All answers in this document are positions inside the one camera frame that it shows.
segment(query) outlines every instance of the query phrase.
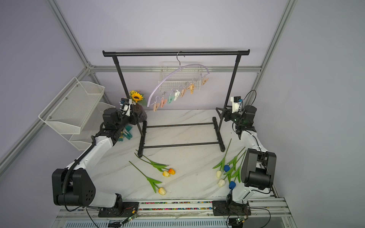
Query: white marble surface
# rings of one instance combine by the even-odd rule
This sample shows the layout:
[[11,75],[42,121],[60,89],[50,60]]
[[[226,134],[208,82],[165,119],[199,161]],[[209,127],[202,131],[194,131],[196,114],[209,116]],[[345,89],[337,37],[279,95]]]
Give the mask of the white marble surface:
[[[215,110],[147,111],[147,125],[212,122],[213,116],[219,121]],[[226,148],[232,138],[226,156],[226,161],[230,161],[244,145],[233,132],[231,121],[223,121],[220,132]],[[149,159],[168,164],[176,171],[175,175],[164,177],[156,168],[134,155],[140,141],[137,126],[132,128],[131,133],[133,135],[131,140],[125,139],[123,142],[117,142],[90,173],[91,179],[99,190],[119,193],[125,200],[220,199],[225,198],[229,193],[228,181],[225,186],[219,187],[218,179],[215,176],[217,169],[212,169],[224,156],[218,144],[144,149],[143,154]],[[214,127],[209,124],[147,128],[145,145],[215,141],[217,139]],[[165,188],[166,195],[155,193],[146,178],[128,161],[131,161],[147,176],[161,181],[162,184],[159,186]]]

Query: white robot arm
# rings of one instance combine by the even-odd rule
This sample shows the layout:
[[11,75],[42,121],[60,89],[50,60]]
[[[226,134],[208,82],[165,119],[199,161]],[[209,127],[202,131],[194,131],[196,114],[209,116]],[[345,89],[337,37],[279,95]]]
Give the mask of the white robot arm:
[[120,194],[106,193],[95,188],[90,173],[99,160],[118,141],[125,126],[137,124],[131,114],[132,100],[123,98],[121,110],[108,108],[103,113],[100,131],[92,136],[92,144],[73,163],[52,174],[53,199],[56,205],[113,208],[113,214],[123,212]]

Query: wire basket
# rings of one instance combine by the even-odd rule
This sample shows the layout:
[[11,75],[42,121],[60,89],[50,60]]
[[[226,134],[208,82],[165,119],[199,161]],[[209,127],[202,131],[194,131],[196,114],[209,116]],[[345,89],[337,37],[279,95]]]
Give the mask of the wire basket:
[[59,134],[80,134],[104,94],[105,88],[101,85],[73,80],[76,84],[56,108],[46,117],[41,117],[44,111],[39,115]]
[[81,133],[72,135],[69,142],[78,150],[86,150],[91,145],[91,136],[99,132],[100,125],[104,121],[104,110],[108,108],[115,108],[115,106],[99,102]]
[[[160,80],[158,81],[158,83],[161,83],[161,81],[165,77],[167,77],[171,72],[177,69],[178,67],[174,66],[162,66]],[[175,74],[171,75],[166,81],[164,81],[160,85],[160,91],[170,91],[171,89],[176,90],[179,89],[179,85],[189,86],[192,81],[194,81],[194,91],[200,90],[201,72],[204,73],[206,72],[206,70],[204,68],[202,69],[199,66],[182,69],[181,71],[176,72]]]

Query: blue tulip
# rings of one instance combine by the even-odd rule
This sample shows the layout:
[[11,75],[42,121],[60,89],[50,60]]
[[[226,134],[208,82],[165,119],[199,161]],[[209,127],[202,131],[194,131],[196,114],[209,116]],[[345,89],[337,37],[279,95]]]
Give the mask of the blue tulip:
[[234,189],[234,188],[235,188],[235,186],[236,186],[236,183],[235,183],[234,181],[231,181],[231,182],[229,183],[229,189]]
[[223,170],[224,170],[225,172],[228,172],[230,169],[231,169],[231,168],[229,167],[229,165],[225,165],[225,166],[224,166],[224,168],[223,168]]

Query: wall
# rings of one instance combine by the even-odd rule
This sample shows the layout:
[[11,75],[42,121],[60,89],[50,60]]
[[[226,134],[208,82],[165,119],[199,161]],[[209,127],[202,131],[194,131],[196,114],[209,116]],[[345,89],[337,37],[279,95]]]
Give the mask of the wall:
[[[111,66],[102,51],[247,50],[241,66],[261,66],[287,0],[58,0],[93,65]],[[180,61],[233,66],[235,56]],[[119,57],[123,66],[160,66],[165,57]]]
[[298,1],[258,88],[255,126],[301,227],[363,227],[365,2]]
[[[43,0],[1,1],[0,31],[1,157],[83,65]],[[0,182],[1,227],[51,227],[51,174],[79,154],[43,128]]]

